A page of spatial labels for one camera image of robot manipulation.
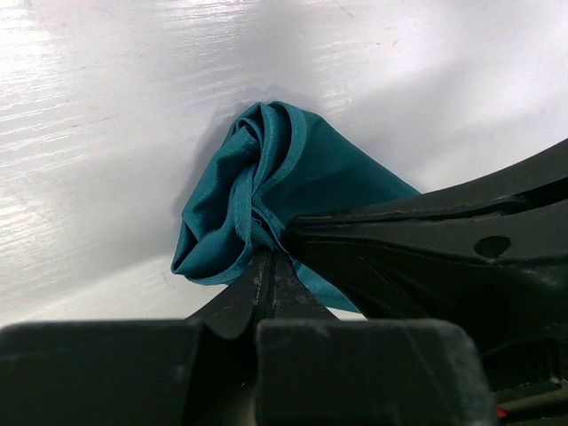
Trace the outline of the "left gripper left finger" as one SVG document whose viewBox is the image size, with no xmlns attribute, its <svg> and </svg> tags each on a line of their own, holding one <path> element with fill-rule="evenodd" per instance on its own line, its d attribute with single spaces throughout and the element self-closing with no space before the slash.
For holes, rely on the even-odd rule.
<svg viewBox="0 0 568 426">
<path fill-rule="evenodd" d="M 271 252 L 254 255 L 242 275 L 187 320 L 203 322 L 225 340 L 235 340 L 271 316 Z"/>
</svg>

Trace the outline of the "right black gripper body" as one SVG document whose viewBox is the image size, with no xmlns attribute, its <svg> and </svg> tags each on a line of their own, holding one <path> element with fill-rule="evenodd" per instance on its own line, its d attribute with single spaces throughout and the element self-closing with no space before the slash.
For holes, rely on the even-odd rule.
<svg viewBox="0 0 568 426">
<path fill-rule="evenodd" d="M 567 423 L 567 339 L 510 345 L 482 356 L 502 425 Z"/>
</svg>

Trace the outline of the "teal cloth napkin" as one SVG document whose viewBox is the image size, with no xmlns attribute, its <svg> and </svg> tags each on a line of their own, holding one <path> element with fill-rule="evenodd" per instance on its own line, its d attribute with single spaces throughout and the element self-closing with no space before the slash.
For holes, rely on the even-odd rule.
<svg viewBox="0 0 568 426">
<path fill-rule="evenodd" d="M 256 252 L 283 248 L 294 217 L 416 195 L 321 116 L 256 103 L 233 122 L 184 206 L 171 270 L 230 285 Z"/>
</svg>

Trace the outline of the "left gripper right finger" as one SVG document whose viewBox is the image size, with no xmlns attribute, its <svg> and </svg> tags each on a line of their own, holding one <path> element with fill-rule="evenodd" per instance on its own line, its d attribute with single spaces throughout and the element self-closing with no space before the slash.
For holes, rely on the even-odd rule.
<svg viewBox="0 0 568 426">
<path fill-rule="evenodd" d="M 270 320 L 336 320 L 298 279 L 290 258 L 272 252 L 265 283 L 265 317 Z"/>
</svg>

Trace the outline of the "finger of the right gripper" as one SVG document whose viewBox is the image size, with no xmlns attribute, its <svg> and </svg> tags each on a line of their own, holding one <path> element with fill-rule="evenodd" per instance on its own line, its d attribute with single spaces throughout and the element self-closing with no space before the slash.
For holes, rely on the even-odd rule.
<svg viewBox="0 0 568 426">
<path fill-rule="evenodd" d="M 567 199 L 567 142 L 490 175 L 415 197 L 364 208 L 295 217 L 291 226 L 507 216 Z"/>
<path fill-rule="evenodd" d="M 368 318 L 436 319 L 483 353 L 567 338 L 567 257 L 484 257 L 381 239 L 366 227 L 286 232 L 288 253 L 337 287 Z"/>
</svg>

